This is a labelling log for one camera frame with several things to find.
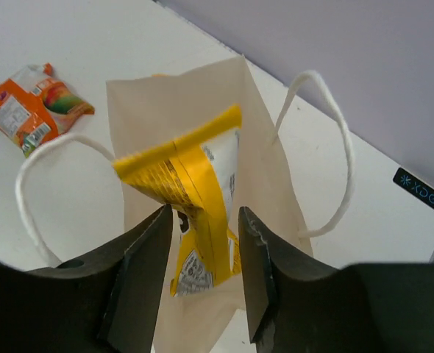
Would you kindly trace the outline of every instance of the table surface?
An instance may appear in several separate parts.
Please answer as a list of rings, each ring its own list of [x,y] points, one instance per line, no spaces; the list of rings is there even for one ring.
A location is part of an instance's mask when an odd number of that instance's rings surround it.
[[[56,76],[96,108],[95,115],[81,118],[73,130],[111,151],[107,80],[179,74],[233,55],[150,0],[0,0],[0,82],[28,63],[51,63]],[[259,68],[251,70],[275,119],[286,88]],[[335,123],[305,101],[296,97],[293,106],[280,137],[307,225],[320,227],[339,205],[346,184],[341,137]],[[336,230],[313,240],[315,256],[336,266],[359,260],[427,260],[434,248],[434,211],[393,186],[398,168],[394,161],[353,139],[353,205]],[[23,161],[21,150],[0,133],[0,260],[28,270],[45,264],[15,203],[14,182]],[[94,151],[66,146],[36,166],[27,184],[26,197],[40,231],[60,259],[76,257],[122,233],[119,181]],[[405,246],[412,234],[428,236]],[[237,343],[240,352],[254,351],[243,334],[245,317],[238,315],[213,352],[235,352],[232,345]]]

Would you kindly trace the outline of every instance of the gray background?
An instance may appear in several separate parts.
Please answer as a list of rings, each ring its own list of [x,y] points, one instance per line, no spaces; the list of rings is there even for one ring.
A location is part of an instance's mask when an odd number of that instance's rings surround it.
[[[286,85],[320,71],[351,130],[434,186],[434,0],[161,2]]]

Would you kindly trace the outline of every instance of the barcode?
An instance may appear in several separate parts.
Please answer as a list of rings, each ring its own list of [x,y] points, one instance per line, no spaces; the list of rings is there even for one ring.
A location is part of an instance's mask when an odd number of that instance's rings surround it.
[[[39,146],[42,139],[50,132],[50,126],[42,123],[26,139],[35,147]]]
[[[35,95],[35,96],[38,96],[38,95],[40,95],[42,93],[42,90],[39,87],[36,86],[36,87],[34,87],[33,90],[31,90],[31,93],[33,95]]]

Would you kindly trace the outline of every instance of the snack package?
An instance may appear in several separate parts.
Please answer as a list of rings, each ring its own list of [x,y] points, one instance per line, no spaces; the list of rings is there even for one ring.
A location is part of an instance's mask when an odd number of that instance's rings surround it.
[[[0,130],[29,156],[94,108],[54,79],[52,66],[27,65],[0,84]]]
[[[113,163],[123,182],[178,211],[172,296],[211,289],[241,272],[238,239],[228,227],[240,128],[233,106],[189,135]]]

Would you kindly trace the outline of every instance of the yellow package seal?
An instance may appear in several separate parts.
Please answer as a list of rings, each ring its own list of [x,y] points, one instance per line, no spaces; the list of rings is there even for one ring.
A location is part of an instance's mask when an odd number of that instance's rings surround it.
[[[211,289],[241,272],[238,239],[228,227],[240,129],[240,108],[232,106],[186,136],[113,163],[123,182],[178,211],[172,296]]]

